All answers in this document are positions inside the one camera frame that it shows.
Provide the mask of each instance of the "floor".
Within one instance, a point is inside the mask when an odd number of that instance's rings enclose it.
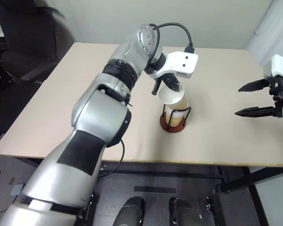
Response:
[[[106,170],[113,169],[115,163],[103,162]],[[145,170],[185,173],[218,173],[215,166],[178,165],[178,164],[142,164],[124,163],[120,170]],[[14,185],[25,184],[33,174],[35,167],[19,159],[0,156],[0,210],[8,207],[14,199],[10,192]],[[231,179],[239,177],[239,168],[230,167]],[[206,196],[214,193],[214,188],[220,183],[219,179],[203,178],[175,178],[151,177],[125,174],[112,174],[98,180],[95,193],[100,195],[97,204],[94,226],[111,226],[124,204],[124,202],[138,195],[145,200],[145,226],[167,226],[168,201],[170,197],[180,197],[189,201],[200,215],[204,226],[214,226],[213,215],[206,208]],[[137,192],[136,186],[162,187],[169,191],[162,193],[159,189],[155,192]],[[258,217],[248,189],[241,189],[220,194],[227,226],[259,226]]]

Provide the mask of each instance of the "round base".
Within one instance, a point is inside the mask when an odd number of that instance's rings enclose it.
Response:
[[[184,117],[181,119],[178,126],[174,126],[174,127],[168,126],[168,124],[166,123],[166,113],[164,113],[164,116],[160,117],[159,122],[160,122],[161,127],[169,133],[178,133],[178,132],[182,131],[185,127],[185,125],[183,125]]]

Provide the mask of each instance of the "office chair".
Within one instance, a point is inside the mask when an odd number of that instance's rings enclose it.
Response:
[[[0,0],[0,25],[8,51],[0,65],[16,81],[0,92],[0,133],[23,108],[74,42],[61,14],[33,0]]]

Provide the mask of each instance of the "metal frame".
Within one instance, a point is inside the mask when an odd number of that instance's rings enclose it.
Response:
[[[221,184],[220,188],[222,192],[230,192],[280,176],[283,176],[283,167],[265,167],[244,177],[238,178],[225,184]]]
[[[207,209],[213,213],[216,226],[225,226],[225,219],[222,213],[220,199],[217,195],[207,197]]]
[[[110,170],[101,170],[101,173],[109,173]],[[173,172],[153,172],[153,171],[133,171],[133,170],[116,170],[113,173],[118,174],[133,174],[151,177],[176,177],[176,178],[202,178],[202,179],[224,179],[223,175],[208,174],[208,173],[173,173]]]
[[[250,169],[248,167],[242,167],[242,171],[245,176],[250,174]],[[254,206],[257,212],[260,225],[269,226],[256,186],[254,185],[249,186],[249,190],[250,190],[251,198],[254,202]]]
[[[164,117],[165,109],[166,109],[166,105],[164,105],[161,117]],[[178,109],[172,110],[172,112],[170,114],[170,119],[169,119],[169,123],[168,123],[168,128],[167,129],[170,128],[170,123],[171,123],[172,115],[173,115],[174,112],[186,112],[186,111],[188,111],[188,113],[187,113],[187,116],[184,118],[183,126],[185,126],[185,124],[187,122],[187,119],[188,119],[189,114],[191,112],[191,107],[187,107],[187,108],[182,109],[182,110],[178,110]]]

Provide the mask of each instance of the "table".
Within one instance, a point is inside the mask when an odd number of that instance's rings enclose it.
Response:
[[[71,112],[117,45],[75,43],[0,141],[0,155],[44,158],[72,131]],[[165,52],[183,48],[164,48]],[[163,104],[143,73],[132,90],[130,126],[123,137],[125,161],[283,166],[283,118],[245,118],[234,112],[273,106],[268,89],[239,93],[261,79],[262,68],[246,50],[197,48],[196,70],[179,78],[192,107],[177,134],[159,124]],[[107,148],[103,160],[119,160],[121,145]]]

